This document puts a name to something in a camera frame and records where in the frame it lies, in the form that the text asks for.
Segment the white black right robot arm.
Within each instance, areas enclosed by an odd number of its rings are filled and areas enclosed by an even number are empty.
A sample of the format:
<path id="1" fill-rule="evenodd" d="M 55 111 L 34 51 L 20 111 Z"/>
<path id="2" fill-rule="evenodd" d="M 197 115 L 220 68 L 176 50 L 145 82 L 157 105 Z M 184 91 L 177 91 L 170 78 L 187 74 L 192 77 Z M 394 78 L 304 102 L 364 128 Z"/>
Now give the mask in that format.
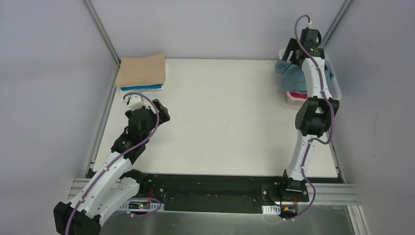
<path id="1" fill-rule="evenodd" d="M 306 193 L 306 173 L 316 143 L 329 131 L 339 109 L 324 73 L 325 54 L 320 48 L 321 34 L 309 27 L 301 31 L 299 38 L 290 39 L 283 60 L 299 66 L 305 76 L 307 99 L 295 117 L 298 138 L 294 153 L 282 180 L 277 186 L 281 199 L 291 200 Z"/>

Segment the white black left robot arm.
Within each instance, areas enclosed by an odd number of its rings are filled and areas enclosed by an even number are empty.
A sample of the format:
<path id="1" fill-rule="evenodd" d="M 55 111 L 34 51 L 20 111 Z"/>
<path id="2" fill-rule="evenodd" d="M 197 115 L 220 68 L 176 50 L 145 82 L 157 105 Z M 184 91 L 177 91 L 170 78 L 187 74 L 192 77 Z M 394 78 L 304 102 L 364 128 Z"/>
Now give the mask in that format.
<path id="1" fill-rule="evenodd" d="M 125 99 L 127 126 L 115 140 L 101 168 L 69 202 L 53 210 L 60 235 L 97 235 L 104 223 L 129 199 L 149 193 L 147 175 L 133 168 L 157 128 L 170 121 L 168 109 L 158 99 L 149 106 L 136 95 Z"/>

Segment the grey-blue t shirt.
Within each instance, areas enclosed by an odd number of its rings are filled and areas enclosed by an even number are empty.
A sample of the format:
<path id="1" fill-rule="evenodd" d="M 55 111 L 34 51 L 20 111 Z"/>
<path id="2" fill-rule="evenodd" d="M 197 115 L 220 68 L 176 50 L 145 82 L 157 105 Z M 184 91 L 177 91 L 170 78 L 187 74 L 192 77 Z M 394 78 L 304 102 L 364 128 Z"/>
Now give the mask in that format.
<path id="1" fill-rule="evenodd" d="M 306 79 L 301 67 L 290 62 L 278 60 L 275 63 L 275 72 L 281 75 L 281 88 L 284 91 L 307 94 Z M 325 87 L 328 87 L 334 79 L 334 72 L 328 60 L 325 60 L 324 74 L 327 84 Z"/>

